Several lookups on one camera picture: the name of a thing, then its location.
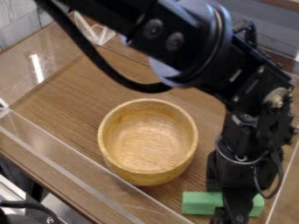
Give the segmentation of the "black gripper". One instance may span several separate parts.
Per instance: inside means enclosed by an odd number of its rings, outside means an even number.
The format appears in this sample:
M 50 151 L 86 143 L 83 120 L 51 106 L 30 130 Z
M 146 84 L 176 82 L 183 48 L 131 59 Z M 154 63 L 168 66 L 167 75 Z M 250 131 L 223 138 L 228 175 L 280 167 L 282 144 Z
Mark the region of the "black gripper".
M 267 190 L 276 175 L 284 174 L 282 162 L 283 149 L 266 152 L 263 157 L 250 162 L 235 159 L 223 137 L 216 138 L 216 148 L 208 155 L 206 171 L 206 189 L 222 192 L 223 206 L 215 208 L 210 224 L 248 224 L 254 208 L 255 191 Z

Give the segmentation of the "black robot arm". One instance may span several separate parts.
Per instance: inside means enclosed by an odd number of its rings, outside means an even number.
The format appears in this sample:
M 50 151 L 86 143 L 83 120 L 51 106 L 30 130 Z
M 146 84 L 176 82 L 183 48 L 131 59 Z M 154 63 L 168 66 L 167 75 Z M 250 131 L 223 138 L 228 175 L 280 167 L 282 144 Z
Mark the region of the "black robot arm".
M 226 106 L 208 155 L 207 189 L 222 205 L 210 224 L 248 224 L 254 198 L 272 198 L 284 179 L 283 148 L 292 142 L 295 85 L 258 50 L 254 24 L 236 27 L 228 10 L 208 0 L 34 0 L 90 60 L 126 88 L 158 94 L 198 88 Z M 104 60 L 62 6 L 100 22 L 155 63 L 158 82 L 130 80 Z

